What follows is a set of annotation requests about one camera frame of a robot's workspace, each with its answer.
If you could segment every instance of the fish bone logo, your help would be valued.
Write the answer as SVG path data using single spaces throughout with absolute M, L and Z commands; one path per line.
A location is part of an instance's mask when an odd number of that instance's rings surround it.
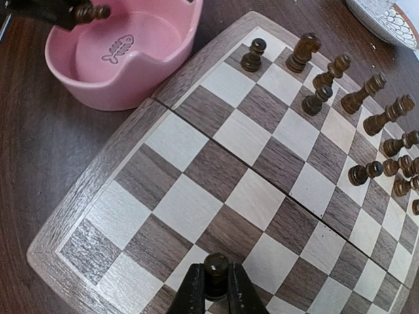
M 118 64 L 118 58 L 127 53 L 134 43 L 133 35 L 125 35 L 121 38 L 118 38 L 112 46 L 109 48 L 109 53 L 102 57 L 103 61 L 109 61 L 112 64 Z

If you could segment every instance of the pet bowl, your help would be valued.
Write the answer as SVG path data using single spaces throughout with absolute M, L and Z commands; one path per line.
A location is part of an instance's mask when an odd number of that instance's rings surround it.
M 191 53 L 203 0 L 101 0 L 111 17 L 54 27 L 45 47 L 54 76 L 85 105 L 138 107 Z

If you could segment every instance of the chess piece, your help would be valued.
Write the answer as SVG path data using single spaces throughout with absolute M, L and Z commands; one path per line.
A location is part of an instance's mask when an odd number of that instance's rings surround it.
M 415 158 L 409 165 L 409 167 L 403 171 L 406 178 L 411 178 L 414 175 L 419 175 L 419 157 Z
M 261 56 L 266 49 L 266 42 L 261 38 L 256 38 L 251 42 L 249 52 L 242 58 L 240 64 L 247 72 L 256 72 L 262 66 Z
M 312 59 L 312 54 L 319 51 L 320 47 L 320 40 L 314 33 L 304 34 L 285 62 L 287 68 L 292 72 L 301 73 L 307 62 Z
M 405 172 L 410 167 L 411 162 L 412 158 L 407 155 L 400 157 L 397 161 L 392 159 L 386 160 L 382 164 L 384 174 L 387 177 L 392 177 L 399 171 L 399 169 L 402 169 L 402 171 Z
M 394 181 L 393 188 L 394 188 L 395 195 L 399 197 L 405 196 L 412 189 L 418 190 L 419 189 L 419 175 L 415 176 L 410 181 L 404 180 L 402 178 L 396 179 Z
M 388 122 L 395 122 L 400 116 L 405 116 L 414 107 L 414 101 L 410 95 L 397 98 L 393 105 L 387 106 L 382 114 L 376 114 L 366 118 L 363 122 L 364 130 L 368 135 L 374 136 L 382 130 Z
M 401 139 L 388 139 L 384 142 L 383 148 L 386 155 L 392 157 L 397 155 L 403 147 L 410 149 L 414 144 L 419 144 L 419 131 L 404 133 Z
M 361 107 L 365 98 L 368 96 L 375 96 L 375 93 L 385 87 L 386 82 L 386 78 L 382 73 L 379 75 L 373 75 L 373 77 L 365 82 L 360 91 L 350 93 L 342 98 L 340 101 L 342 108 L 349 114 L 356 113 Z
M 351 65 L 351 58 L 347 54 L 337 56 L 333 62 L 327 65 L 327 72 L 319 74 L 313 80 L 313 86 L 315 89 L 319 89 L 321 85 L 328 85 L 332 87 L 334 79 L 340 79 L 343 76 L 343 72 L 349 69 Z
M 102 20 L 110 17 L 111 7 L 108 5 L 81 4 L 73 9 L 78 24 L 90 23 L 93 20 Z
M 332 97 L 333 91 L 332 88 L 323 85 L 320 86 L 316 93 L 311 96 L 307 96 L 302 101 L 301 107 L 306 114 L 310 116 L 315 116 L 321 111 L 323 103 L 325 103 L 330 97 Z
M 355 186 L 362 185 L 367 182 L 368 178 L 375 178 L 381 175 L 383 167 L 380 162 L 371 162 L 365 167 L 354 166 L 349 169 L 349 181 Z
M 414 200 L 413 201 L 412 212 L 413 212 L 413 215 L 415 215 L 415 216 L 419 215 L 419 200 Z

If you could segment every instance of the wooden chessboard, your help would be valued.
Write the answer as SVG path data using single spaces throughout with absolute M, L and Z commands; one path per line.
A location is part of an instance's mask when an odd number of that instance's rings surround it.
M 263 67 L 246 73 L 257 37 Z M 199 52 L 59 204 L 29 248 L 35 271 L 81 313 L 163 314 L 188 266 L 218 251 L 244 265 L 272 314 L 400 313 L 419 266 L 419 195 L 395 197 L 384 175 L 354 187 L 348 170 L 384 161 L 382 143 L 402 129 L 368 136 L 362 121 L 382 108 L 369 98 L 347 115 L 340 99 L 359 89 L 347 75 L 304 114 L 329 60 L 290 72 L 297 41 L 250 12 Z

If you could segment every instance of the dark wood surface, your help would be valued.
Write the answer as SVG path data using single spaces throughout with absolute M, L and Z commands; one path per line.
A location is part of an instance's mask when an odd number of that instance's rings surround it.
M 249 10 L 296 35 L 315 32 L 322 41 L 322 54 L 329 59 L 351 54 L 347 73 L 359 84 L 374 72 L 384 72 L 388 85 L 376 96 L 381 105 L 404 93 L 419 100 L 419 61 L 413 52 L 371 35 L 343 1 L 207 0 L 194 52 Z M 0 313 L 4 314 L 74 313 L 30 269 L 26 250 L 74 180 L 131 113 L 101 113 L 71 97 L 45 64 L 49 29 L 15 18 L 0 45 Z M 409 131 L 418 127 L 418 119 L 415 108 L 400 119 L 400 125 Z M 416 313 L 418 297 L 416 281 L 404 313 Z

